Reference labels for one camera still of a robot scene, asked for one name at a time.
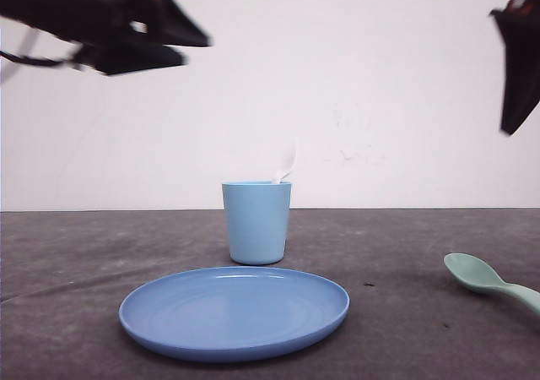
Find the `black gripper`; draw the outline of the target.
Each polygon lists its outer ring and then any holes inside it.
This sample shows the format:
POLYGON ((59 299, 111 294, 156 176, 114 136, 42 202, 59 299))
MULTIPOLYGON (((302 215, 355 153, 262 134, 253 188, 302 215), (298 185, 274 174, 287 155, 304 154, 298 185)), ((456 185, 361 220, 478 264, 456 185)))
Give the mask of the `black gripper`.
POLYGON ((1 15, 79 45, 57 60, 1 54, 30 66, 86 65, 118 75, 182 66, 176 46, 212 45, 175 0, 1 0, 1 15))

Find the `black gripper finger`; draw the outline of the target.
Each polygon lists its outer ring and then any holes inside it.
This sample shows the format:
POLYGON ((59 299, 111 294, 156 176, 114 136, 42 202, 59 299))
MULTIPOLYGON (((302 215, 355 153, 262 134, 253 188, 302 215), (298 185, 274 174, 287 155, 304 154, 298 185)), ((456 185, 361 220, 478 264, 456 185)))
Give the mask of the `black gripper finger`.
POLYGON ((509 0, 489 15, 505 48, 500 130, 512 135, 539 104, 539 0, 509 0))

